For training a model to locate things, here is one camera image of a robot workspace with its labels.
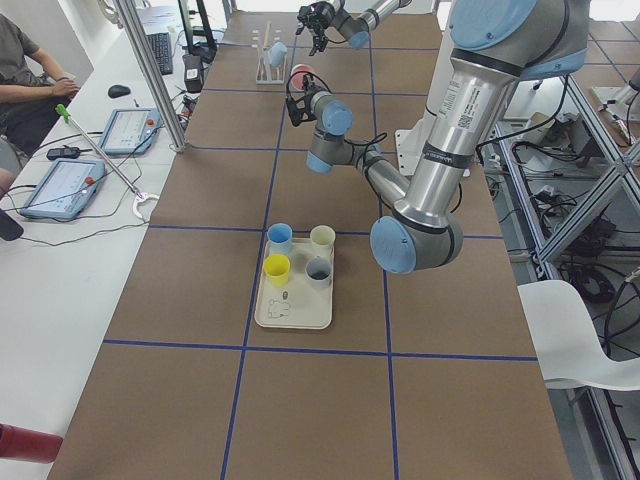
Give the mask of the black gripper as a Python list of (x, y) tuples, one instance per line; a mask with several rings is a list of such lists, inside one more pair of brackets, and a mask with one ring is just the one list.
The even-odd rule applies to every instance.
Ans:
[(316, 74), (305, 76), (304, 90), (299, 98), (295, 98), (289, 88), (290, 77), (286, 83), (285, 106), (289, 120), (293, 126), (312, 122), (317, 119), (311, 105), (313, 97), (325, 90), (325, 82)]
[(313, 30), (310, 56), (322, 53), (328, 45), (328, 37), (324, 30), (331, 26), (336, 16), (336, 4), (333, 1), (318, 1), (310, 5), (301, 6), (297, 13), (298, 26), (296, 34), (302, 34), (306, 29)]

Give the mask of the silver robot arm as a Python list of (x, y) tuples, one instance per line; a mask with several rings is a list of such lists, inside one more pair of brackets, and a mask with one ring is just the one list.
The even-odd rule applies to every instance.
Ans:
[(497, 106), (520, 81), (565, 76), (586, 58), (590, 5), (586, 1), (459, 1), (448, 31), (453, 73), (411, 178), (404, 177), (370, 142), (347, 138), (350, 108), (315, 73), (291, 73), (285, 105), (293, 125), (310, 122), (308, 167), (327, 173), (356, 168), (389, 214), (377, 220), (370, 246), (386, 271), (408, 274), (452, 262), (463, 232), (449, 206)]
[(324, 52), (329, 43), (347, 43), (360, 50), (383, 20), (411, 3), (411, 0), (377, 1), (354, 17), (346, 10), (345, 1), (317, 1), (299, 8), (295, 35), (309, 32), (312, 41), (310, 56)]

